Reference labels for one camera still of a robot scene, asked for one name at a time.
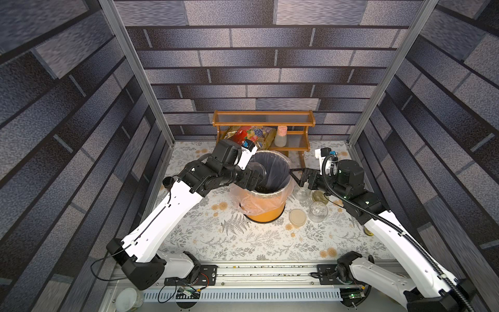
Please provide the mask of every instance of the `plastic bottle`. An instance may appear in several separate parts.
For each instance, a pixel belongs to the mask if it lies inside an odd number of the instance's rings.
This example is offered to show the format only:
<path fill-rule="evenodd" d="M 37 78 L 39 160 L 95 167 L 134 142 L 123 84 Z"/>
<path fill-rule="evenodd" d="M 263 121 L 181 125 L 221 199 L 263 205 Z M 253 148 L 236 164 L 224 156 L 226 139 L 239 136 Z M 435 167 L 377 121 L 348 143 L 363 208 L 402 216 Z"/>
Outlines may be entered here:
<path fill-rule="evenodd" d="M 287 134 L 287 126 L 279 126 L 277 127 L 277 134 L 275 135 L 274 144 L 277 147 L 286 146 L 286 134 Z"/>

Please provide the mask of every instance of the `round lid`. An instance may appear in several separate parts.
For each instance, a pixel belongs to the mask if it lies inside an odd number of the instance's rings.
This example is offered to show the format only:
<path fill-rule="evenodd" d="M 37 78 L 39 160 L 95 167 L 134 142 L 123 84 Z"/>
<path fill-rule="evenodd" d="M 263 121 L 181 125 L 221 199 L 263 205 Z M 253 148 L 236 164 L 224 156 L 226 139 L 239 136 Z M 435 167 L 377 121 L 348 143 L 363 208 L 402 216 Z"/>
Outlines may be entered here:
<path fill-rule="evenodd" d="M 301 209 L 293 209 L 289 212 L 289 221 L 296 227 L 301 227 L 307 221 L 307 215 Z"/>
<path fill-rule="evenodd" d="M 137 291 L 133 288 L 126 288 L 116 298 L 116 302 L 114 303 L 116 305 L 116 311 L 118 312 L 127 312 L 131 308 L 133 308 L 133 305 L 135 304 L 135 301 L 137 300 Z"/>
<path fill-rule="evenodd" d="M 277 127 L 277 134 L 280 136 L 286 135 L 287 133 L 287 126 L 278 126 Z"/>

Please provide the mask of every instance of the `brick wallpaper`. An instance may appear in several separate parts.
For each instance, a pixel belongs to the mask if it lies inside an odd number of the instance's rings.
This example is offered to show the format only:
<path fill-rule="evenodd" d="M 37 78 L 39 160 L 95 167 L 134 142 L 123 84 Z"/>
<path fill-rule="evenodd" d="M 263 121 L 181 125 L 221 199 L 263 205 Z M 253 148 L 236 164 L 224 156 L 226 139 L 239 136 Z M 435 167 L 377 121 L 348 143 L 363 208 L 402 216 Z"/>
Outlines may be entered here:
<path fill-rule="evenodd" d="M 0 311 L 97 311 L 168 146 L 97 0 L 0 12 Z"/>
<path fill-rule="evenodd" d="M 115 1 L 179 140 L 213 140 L 214 110 L 313 110 L 311 139 L 346 137 L 421 3 Z"/>
<path fill-rule="evenodd" d="M 499 300 L 499 1 L 440 0 L 356 149 L 402 224 L 476 311 Z"/>

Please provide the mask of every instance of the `plastic trash bag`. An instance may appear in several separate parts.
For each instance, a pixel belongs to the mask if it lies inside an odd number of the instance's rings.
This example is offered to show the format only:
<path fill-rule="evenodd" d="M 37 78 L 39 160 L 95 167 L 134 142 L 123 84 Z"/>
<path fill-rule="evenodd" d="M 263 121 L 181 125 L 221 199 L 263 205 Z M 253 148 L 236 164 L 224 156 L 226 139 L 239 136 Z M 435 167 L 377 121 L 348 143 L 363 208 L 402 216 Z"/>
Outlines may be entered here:
<path fill-rule="evenodd" d="M 266 170 L 266 177 L 251 192 L 235 184 L 231 185 L 229 194 L 236 203 L 236 209 L 245 215 L 257 216 L 281 208 L 296 184 L 289 175 L 289 158 L 276 151 L 261 150 L 251 157 L 250 162 L 260 163 Z"/>

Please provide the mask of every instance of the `jar lid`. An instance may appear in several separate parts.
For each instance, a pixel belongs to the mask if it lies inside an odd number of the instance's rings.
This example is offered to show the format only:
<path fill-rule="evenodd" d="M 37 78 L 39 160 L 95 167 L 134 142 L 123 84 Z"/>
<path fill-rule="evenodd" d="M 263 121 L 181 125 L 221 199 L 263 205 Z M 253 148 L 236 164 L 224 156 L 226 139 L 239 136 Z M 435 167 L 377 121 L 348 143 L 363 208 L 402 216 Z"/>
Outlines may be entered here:
<path fill-rule="evenodd" d="M 293 209 L 289 212 L 289 221 L 299 228 L 307 221 L 307 215 L 301 209 Z"/>
<path fill-rule="evenodd" d="M 280 136 L 286 135 L 287 133 L 287 126 L 278 126 L 277 127 L 277 134 Z"/>

